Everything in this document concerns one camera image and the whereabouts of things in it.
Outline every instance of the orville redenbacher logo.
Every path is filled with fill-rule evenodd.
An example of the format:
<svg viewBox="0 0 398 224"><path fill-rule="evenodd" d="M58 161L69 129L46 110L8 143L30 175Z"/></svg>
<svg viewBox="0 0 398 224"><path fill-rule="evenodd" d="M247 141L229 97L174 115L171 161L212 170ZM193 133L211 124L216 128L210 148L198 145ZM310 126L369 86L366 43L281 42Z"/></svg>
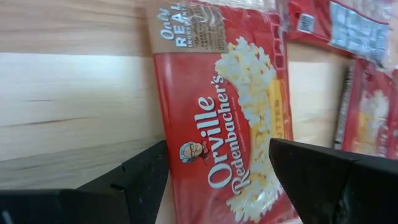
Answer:
<svg viewBox="0 0 398 224"><path fill-rule="evenodd" d="M220 108L216 108L212 97L200 97L198 99L198 106L204 113L196 114L194 119L197 122L197 129L200 131L201 137L207 138L207 141L190 141L182 144L179 149L180 160L183 163L191 163L200 157L207 159L212 155L215 164L208 173L209 185L215 189L220 189L231 183L232 191L235 195L239 195L241 190L251 183L248 179L250 170L244 168L228 94L225 87L222 87L224 78L221 75L214 76L210 83L216 89ZM226 138L221 137L221 119L227 132ZM225 149L228 144L228 151L222 154L220 149ZM228 162L228 156L232 156L232 162ZM227 175L222 175L221 180L215 180L215 174Z"/></svg>

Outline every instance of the wooden surface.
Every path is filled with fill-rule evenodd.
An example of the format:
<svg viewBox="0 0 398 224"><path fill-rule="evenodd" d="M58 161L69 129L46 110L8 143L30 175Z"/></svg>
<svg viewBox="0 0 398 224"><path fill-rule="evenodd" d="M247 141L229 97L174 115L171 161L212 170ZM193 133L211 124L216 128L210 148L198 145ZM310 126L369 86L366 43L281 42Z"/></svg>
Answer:
<svg viewBox="0 0 398 224"><path fill-rule="evenodd" d="M348 60L288 51L295 140L331 146ZM0 52L1 189L78 187L164 138L139 1L2 0Z"/></svg>

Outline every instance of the brown label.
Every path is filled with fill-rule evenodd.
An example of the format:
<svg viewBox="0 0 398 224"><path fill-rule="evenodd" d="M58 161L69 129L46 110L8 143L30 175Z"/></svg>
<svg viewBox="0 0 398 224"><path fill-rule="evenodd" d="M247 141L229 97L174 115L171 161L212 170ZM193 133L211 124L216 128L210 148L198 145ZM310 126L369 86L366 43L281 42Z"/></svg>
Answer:
<svg viewBox="0 0 398 224"><path fill-rule="evenodd" d="M147 6L154 53L226 53L223 16L214 6L197 3L152 1Z"/></svg>

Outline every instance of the popcorn bag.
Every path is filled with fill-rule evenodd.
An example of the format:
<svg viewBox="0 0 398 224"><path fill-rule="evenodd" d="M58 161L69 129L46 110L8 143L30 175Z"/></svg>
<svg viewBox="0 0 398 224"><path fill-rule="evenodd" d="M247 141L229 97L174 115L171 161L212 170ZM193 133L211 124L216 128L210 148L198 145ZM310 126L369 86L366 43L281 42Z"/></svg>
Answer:
<svg viewBox="0 0 398 224"><path fill-rule="evenodd" d="M288 38L381 62L388 53L392 0L285 0Z"/></svg>
<svg viewBox="0 0 398 224"><path fill-rule="evenodd" d="M296 217L268 157L293 137L280 16L261 3L147 4L178 223Z"/></svg>
<svg viewBox="0 0 398 224"><path fill-rule="evenodd" d="M356 59L343 95L336 149L397 159L397 75Z"/></svg>

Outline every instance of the red popcorn package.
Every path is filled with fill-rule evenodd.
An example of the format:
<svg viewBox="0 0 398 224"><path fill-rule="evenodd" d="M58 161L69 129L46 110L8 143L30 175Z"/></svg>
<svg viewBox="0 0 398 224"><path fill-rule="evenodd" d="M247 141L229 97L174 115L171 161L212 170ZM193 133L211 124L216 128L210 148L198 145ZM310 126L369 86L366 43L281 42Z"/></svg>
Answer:
<svg viewBox="0 0 398 224"><path fill-rule="evenodd" d="M336 149L398 159L397 75L356 59L343 93Z"/></svg>
<svg viewBox="0 0 398 224"><path fill-rule="evenodd" d="M392 0L289 0L288 38L381 62L387 54Z"/></svg>
<svg viewBox="0 0 398 224"><path fill-rule="evenodd" d="M281 19L228 4L147 5L177 221L285 222L268 156L272 137L293 139Z"/></svg>

